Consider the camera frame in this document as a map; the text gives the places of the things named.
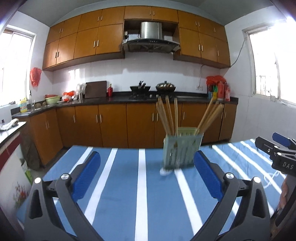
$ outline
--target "cutting board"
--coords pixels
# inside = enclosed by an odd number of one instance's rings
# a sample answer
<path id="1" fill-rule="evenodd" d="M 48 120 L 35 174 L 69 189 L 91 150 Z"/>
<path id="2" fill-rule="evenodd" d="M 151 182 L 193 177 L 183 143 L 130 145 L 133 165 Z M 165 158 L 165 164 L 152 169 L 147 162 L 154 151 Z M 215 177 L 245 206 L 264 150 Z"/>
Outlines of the cutting board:
<path id="1" fill-rule="evenodd" d="M 96 81 L 86 83 L 85 98 L 106 97 L 107 81 Z"/>

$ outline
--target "striped tablecloth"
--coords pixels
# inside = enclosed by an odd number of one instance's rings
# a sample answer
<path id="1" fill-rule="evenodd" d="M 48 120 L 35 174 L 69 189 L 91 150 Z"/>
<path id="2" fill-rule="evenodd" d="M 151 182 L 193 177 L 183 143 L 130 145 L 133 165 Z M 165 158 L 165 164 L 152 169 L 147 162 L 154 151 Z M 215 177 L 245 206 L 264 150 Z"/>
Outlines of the striped tablecloth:
<path id="1" fill-rule="evenodd" d="M 271 160 L 255 147 L 254 140 L 200 149 L 224 172 L 242 179 L 260 177 L 272 215 L 285 175 L 271 168 Z M 190 240 L 217 203 L 195 168 L 161 176 L 162 149 L 73 146 L 44 180 L 71 173 L 92 151 L 101 155 L 101 166 L 78 205 L 105 241 Z M 237 198 L 222 233 L 230 228 L 240 200 Z M 55 203 L 66 231 L 74 234 L 59 201 Z M 24 212 L 25 204 L 17 214 L 20 222 L 24 222 Z"/>

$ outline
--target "green plastic basket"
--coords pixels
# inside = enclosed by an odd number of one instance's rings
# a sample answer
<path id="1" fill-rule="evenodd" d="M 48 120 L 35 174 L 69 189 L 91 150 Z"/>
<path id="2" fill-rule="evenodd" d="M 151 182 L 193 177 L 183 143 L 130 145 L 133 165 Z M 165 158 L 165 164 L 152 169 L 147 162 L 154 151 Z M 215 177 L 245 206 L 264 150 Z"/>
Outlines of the green plastic basket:
<path id="1" fill-rule="evenodd" d="M 200 148 L 202 134 L 196 127 L 179 127 L 178 136 L 166 136 L 163 147 L 163 168 L 166 170 L 191 167 L 193 156 Z"/>

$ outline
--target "stainless steel range hood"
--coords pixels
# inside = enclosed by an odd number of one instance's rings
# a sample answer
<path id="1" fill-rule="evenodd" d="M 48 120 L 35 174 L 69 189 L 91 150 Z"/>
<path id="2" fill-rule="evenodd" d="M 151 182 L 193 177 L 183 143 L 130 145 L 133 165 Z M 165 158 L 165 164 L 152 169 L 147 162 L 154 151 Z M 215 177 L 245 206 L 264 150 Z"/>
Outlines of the stainless steel range hood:
<path id="1" fill-rule="evenodd" d="M 162 24 L 157 22 L 141 23 L 141 38 L 127 40 L 123 44 L 126 52 L 171 53 L 180 49 L 180 44 L 163 40 Z"/>

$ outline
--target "countertop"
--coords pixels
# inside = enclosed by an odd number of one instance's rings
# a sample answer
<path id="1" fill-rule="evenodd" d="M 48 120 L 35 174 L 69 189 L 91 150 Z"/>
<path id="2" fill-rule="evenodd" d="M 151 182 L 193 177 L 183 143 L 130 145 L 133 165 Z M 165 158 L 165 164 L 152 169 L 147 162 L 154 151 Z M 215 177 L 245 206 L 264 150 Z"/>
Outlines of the countertop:
<path id="1" fill-rule="evenodd" d="M 193 94 L 193 96 L 184 95 L 184 96 L 176 96 L 178 103 L 201 103 L 207 104 L 210 100 L 204 96 L 197 96 Z M 130 99 L 129 95 L 122 95 L 122 96 L 114 96 L 114 97 L 101 97 L 101 98 L 93 98 L 93 99 L 82 99 L 81 102 L 78 100 L 71 101 L 71 102 L 61 102 L 57 104 L 47 105 L 45 107 L 35 109 L 33 111 L 27 111 L 25 113 L 16 113 L 12 115 L 12 118 L 24 118 L 30 117 L 34 115 L 38 115 L 42 112 L 45 112 L 50 109 L 54 108 L 62 108 L 62 107 L 69 107 L 69 106 L 78 106 L 78 105 L 96 105 L 96 104 L 119 104 L 119 103 L 156 103 L 157 98 L 153 96 L 152 98 L 147 99 Z M 219 101 L 220 103 L 228 103 L 228 104 L 238 104 L 238 98 L 231 97 L 230 102 Z M 174 97 L 170 98 L 170 103 L 174 103 Z"/>
<path id="2" fill-rule="evenodd" d="M 24 125 L 25 121 L 19 122 L 17 126 L 12 127 L 7 131 L 0 131 L 0 148 L 12 137 L 15 133 L 17 133 Z"/>

